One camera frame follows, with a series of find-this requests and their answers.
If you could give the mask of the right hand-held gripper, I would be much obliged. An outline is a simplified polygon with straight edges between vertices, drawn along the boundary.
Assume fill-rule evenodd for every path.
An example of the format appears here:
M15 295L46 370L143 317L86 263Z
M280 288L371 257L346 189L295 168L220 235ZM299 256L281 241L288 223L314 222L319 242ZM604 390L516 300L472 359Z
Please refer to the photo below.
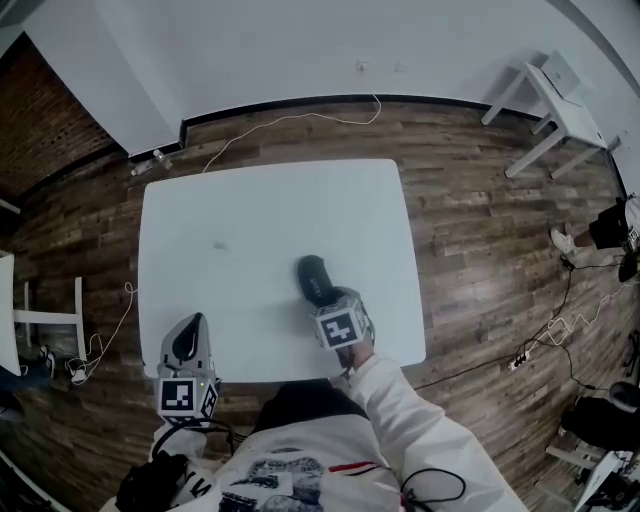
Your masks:
M360 343L367 337L375 341L375 326L361 295L350 288L337 287L334 303L312 313L316 337L327 350L338 350Z

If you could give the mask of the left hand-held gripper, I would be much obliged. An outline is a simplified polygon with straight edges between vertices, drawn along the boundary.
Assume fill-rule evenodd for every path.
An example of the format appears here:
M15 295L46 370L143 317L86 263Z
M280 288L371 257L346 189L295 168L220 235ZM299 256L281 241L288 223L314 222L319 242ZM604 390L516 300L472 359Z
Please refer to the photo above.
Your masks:
M162 351L156 386L157 414L171 426L186 424L191 430L211 426L221 380L211 358L204 314L180 320L163 339Z

